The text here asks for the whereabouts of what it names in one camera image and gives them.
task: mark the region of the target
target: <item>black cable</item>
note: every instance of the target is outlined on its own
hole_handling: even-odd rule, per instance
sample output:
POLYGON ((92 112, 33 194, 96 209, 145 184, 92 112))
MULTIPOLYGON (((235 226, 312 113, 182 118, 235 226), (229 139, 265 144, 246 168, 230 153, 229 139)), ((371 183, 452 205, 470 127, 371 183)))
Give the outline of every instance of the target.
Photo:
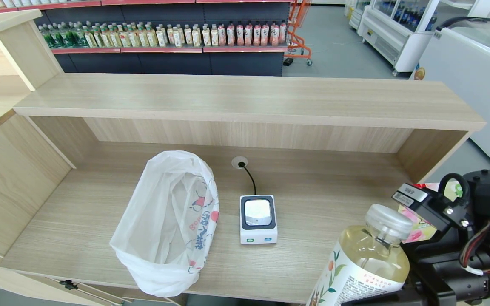
POLYGON ((249 172, 249 170, 247 170, 247 168, 245 167, 245 163, 244 162, 239 162, 237 164, 238 167, 240 168, 243 168, 245 169, 245 171, 247 171, 247 174, 249 175, 249 177, 251 178, 251 181, 253 182, 253 188, 254 188, 254 195, 256 196, 256 184, 254 183, 254 179, 253 179, 253 176, 251 176, 251 173, 249 172))

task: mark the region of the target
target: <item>green bottle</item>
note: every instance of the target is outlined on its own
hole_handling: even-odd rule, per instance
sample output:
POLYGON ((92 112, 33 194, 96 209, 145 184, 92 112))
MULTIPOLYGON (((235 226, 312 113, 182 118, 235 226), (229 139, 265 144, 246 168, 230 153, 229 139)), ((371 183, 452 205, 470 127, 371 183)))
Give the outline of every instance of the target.
POLYGON ((64 46, 62 35, 57 29, 54 29, 52 25, 48 26, 48 33, 50 34, 52 40, 54 41, 53 43, 54 48, 61 48, 64 46))

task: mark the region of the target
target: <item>plastic bottle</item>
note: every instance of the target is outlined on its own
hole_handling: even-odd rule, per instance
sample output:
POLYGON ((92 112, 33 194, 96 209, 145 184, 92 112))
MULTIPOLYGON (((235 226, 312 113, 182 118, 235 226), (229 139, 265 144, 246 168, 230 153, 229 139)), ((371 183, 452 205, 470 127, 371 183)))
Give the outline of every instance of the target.
POLYGON ((173 36, 173 27, 168 25, 168 40, 170 45, 175 45, 175 36, 173 36))
POLYGON ((141 46, 141 43, 140 43, 140 38, 137 36, 137 33, 136 31, 134 31, 134 28, 132 27, 132 25, 128 25, 128 38, 130 39, 130 45, 132 45, 132 47, 140 47, 141 46))
POLYGON ((50 35, 50 33, 48 33, 42 25, 38 26, 39 28, 39 32, 41 32, 41 35, 43 36, 43 38, 45 39, 46 41, 46 44, 48 45, 49 48, 53 48, 54 47, 54 40, 52 39, 52 36, 50 35))
POLYGON ((160 45, 161 47, 167 46, 165 44, 165 40, 167 37, 165 36, 165 33, 164 31, 162 31, 162 27, 160 26, 156 27, 156 37, 158 38, 158 45, 160 45))
POLYGON ((192 30, 190 29, 190 25, 185 25, 185 42, 187 45, 192 45, 192 30))
POLYGON ((226 39, 228 40, 228 46, 233 47, 236 43, 235 26, 230 21, 230 24, 226 28, 226 39))
POLYGON ((225 46, 226 45, 226 30, 224 29, 224 24, 218 24, 218 45, 225 46))
POLYGON ((206 25, 204 25, 204 27, 203 27, 202 36, 204 37, 204 46, 210 46, 211 45, 211 37, 209 35, 208 26, 206 26, 206 25))
POLYGON ((194 47, 202 46, 202 33, 200 33, 200 29, 196 26, 192 28, 192 45, 194 47))
POLYGON ((247 25, 245 25, 245 29, 243 30, 244 34, 244 42, 245 46, 249 47, 253 44, 253 27, 251 26, 251 22, 249 21, 247 25))
POLYGON ((214 47, 218 46, 218 30, 215 24, 211 26, 211 44, 214 47))
POLYGON ((278 46, 278 45, 279 45, 279 26, 274 25, 273 33, 272 33, 272 46, 278 46))
POLYGON ((161 23, 158 25, 158 27, 160 27, 160 30, 162 31, 162 33, 164 33, 164 45, 163 45, 163 47, 165 47, 169 43, 168 33, 165 31, 164 25, 162 25, 161 23))
POLYGON ((122 46, 122 41, 120 40, 120 36, 118 33, 115 31, 113 25, 108 25, 109 28, 109 36, 111 37, 111 41, 113 42, 113 46, 115 47, 121 47, 122 46))
POLYGON ((307 305, 339 306, 400 290, 410 262, 400 247, 408 238, 412 221, 389 207, 373 204, 366 213, 366 225, 346 228, 328 256, 307 305))
POLYGON ((253 46, 260 46, 260 32, 262 28, 260 27, 260 23, 256 22, 256 25, 253 29, 253 46))
POLYGON ((179 33, 178 27, 173 27, 173 40, 175 41, 175 47, 182 47, 181 33, 179 33))
POLYGON ((279 25, 279 43, 285 43, 286 39, 286 23, 284 20, 281 21, 279 25))
POLYGON ((57 29, 54 29, 52 25, 48 25, 48 33, 52 37, 52 40, 54 41, 54 48, 61 48, 64 45, 64 41, 62 39, 62 35, 60 34, 57 29))
POLYGON ((118 28, 118 37, 120 38, 120 42, 122 43, 122 47, 128 48, 132 44, 130 43, 130 37, 128 36, 128 33, 124 31, 124 24, 122 25, 117 25, 118 28))
POLYGON ((238 46, 245 45, 245 38, 243 37, 243 25, 241 24, 241 21, 237 22, 236 33, 237 33, 237 45, 238 46))
POLYGON ((268 22, 265 21, 260 32, 260 45, 265 47, 268 45, 268 33, 270 32, 270 27, 268 22))

